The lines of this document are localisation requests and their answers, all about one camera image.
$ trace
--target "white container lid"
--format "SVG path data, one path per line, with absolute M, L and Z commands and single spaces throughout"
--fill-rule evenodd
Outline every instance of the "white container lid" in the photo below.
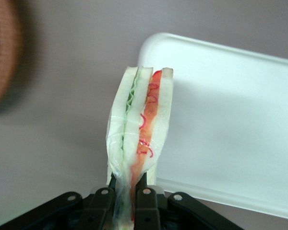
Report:
M 288 218 L 288 60 L 162 33 L 138 64 L 174 69 L 157 185 Z

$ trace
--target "metal rivet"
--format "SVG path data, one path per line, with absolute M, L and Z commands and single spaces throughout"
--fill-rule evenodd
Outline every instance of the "metal rivet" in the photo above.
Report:
M 151 192 L 152 191 L 149 188 L 143 189 L 143 193 L 146 194 L 146 195 L 150 194 Z
M 104 190 L 101 191 L 102 195 L 105 195 L 105 194 L 108 194 L 108 193 L 109 193 L 109 191 L 107 189 L 104 189 Z
M 74 195 L 71 195 L 71 196 L 69 196 L 68 198 L 67 198 L 67 200 L 68 201 L 72 201 L 72 200 L 74 200 L 74 199 L 76 199 L 76 196 Z
M 181 201 L 182 200 L 182 196 L 179 195 L 179 194 L 176 194 L 176 195 L 174 195 L 174 200 Z

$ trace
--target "plastic wrap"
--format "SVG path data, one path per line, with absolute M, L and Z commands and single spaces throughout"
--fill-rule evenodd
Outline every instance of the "plastic wrap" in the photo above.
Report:
M 156 164 L 169 124 L 173 70 L 130 68 L 123 75 L 108 120 L 107 152 L 111 172 L 117 178 L 115 220 L 117 229 L 132 229 L 135 185 L 150 170 L 156 180 Z

